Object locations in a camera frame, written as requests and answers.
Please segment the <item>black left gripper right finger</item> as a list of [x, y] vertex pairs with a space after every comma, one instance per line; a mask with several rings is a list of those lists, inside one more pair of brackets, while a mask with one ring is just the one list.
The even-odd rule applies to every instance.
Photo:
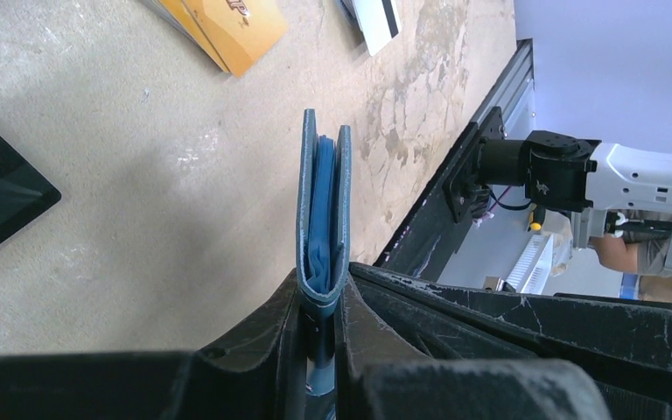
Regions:
[[570, 361], [616, 419], [672, 419], [672, 304], [429, 283], [354, 262], [367, 307], [433, 359]]

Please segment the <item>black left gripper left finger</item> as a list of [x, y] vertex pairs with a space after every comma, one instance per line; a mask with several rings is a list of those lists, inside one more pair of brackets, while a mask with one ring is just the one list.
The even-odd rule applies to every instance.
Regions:
[[289, 274], [199, 350], [0, 356], [0, 419], [300, 419], [299, 321]]

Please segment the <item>blue leather card holder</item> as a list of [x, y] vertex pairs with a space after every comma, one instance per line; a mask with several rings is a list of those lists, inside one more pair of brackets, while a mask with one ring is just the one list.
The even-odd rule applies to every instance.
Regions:
[[305, 416], [336, 417], [334, 314], [347, 283], [352, 184], [351, 129], [321, 135], [304, 111], [296, 214], [296, 274], [306, 351]]

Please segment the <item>orange credit card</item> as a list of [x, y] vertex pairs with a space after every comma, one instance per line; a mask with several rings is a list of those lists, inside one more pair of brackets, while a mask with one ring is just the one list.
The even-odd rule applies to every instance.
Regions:
[[143, 3], [190, 39], [218, 68], [242, 77], [286, 33], [274, 1], [150, 0]]

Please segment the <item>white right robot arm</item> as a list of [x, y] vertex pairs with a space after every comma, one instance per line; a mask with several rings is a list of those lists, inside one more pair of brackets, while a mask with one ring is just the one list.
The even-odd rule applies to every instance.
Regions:
[[[335, 280], [349, 248], [351, 131], [317, 132], [304, 112], [296, 224], [296, 264], [304, 279]], [[672, 271], [672, 154], [532, 131], [506, 138], [501, 109], [467, 126], [378, 264], [416, 275], [428, 246], [497, 203], [495, 186], [520, 187], [531, 227], [546, 211], [570, 216], [573, 243], [625, 232], [667, 235]], [[60, 192], [0, 136], [0, 243], [60, 200]]]

